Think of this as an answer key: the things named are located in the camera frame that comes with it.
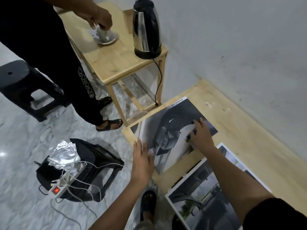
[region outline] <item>wooden table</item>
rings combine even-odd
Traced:
[[[132,125],[184,96],[218,130],[213,136],[215,145],[223,142],[276,197],[307,216],[307,164],[207,81],[200,81]],[[133,145],[136,137],[131,129],[127,127],[122,132]],[[193,151],[161,175],[155,172],[153,179],[162,192],[167,193],[202,158],[198,150]]]
[[[139,101],[125,86],[122,79],[150,65],[153,63],[153,60],[143,60],[134,54],[133,37],[132,34],[128,33],[123,11],[110,1],[99,3],[98,5],[107,9],[112,15],[113,26],[111,30],[118,35],[117,41],[108,46],[102,46],[94,42],[93,37],[89,33],[91,28],[87,21],[79,18],[73,12],[60,14],[60,17],[75,50],[84,60],[88,69],[94,72],[106,85],[107,91],[112,97],[121,119],[127,126],[127,120],[113,91],[112,84],[119,83],[140,111],[152,109],[155,107],[155,104],[145,108],[142,107]],[[155,59],[162,74],[164,74],[166,54],[167,50],[162,46],[161,55]],[[159,104],[161,104],[162,86],[163,81],[157,93],[157,103]]]

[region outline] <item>forearm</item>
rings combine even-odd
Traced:
[[[92,0],[44,0],[53,6],[64,10],[80,12],[86,15],[94,16],[97,11],[97,5]]]
[[[95,221],[89,230],[123,230],[143,188],[142,185],[129,182],[120,196]]]
[[[241,223],[252,208],[261,201],[274,197],[257,180],[233,165],[217,148],[202,153]]]

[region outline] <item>black pants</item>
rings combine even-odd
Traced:
[[[0,18],[0,41],[57,84],[85,121],[99,126],[103,118],[93,87],[71,47],[61,18],[52,6],[45,4],[35,14]]]

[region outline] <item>power strip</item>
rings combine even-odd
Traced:
[[[63,174],[63,176],[61,176],[58,180],[53,181],[52,184],[54,185],[48,191],[48,195],[51,198],[61,197],[62,194],[67,191],[68,186],[71,185],[76,178],[78,178],[78,176],[82,173],[85,167],[86,166],[84,163],[80,163],[80,168],[77,172],[65,172],[65,174]]]

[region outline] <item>gray wall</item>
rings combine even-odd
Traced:
[[[169,49],[163,102],[203,77],[307,161],[307,0],[152,1]],[[138,73],[153,92],[156,73]]]

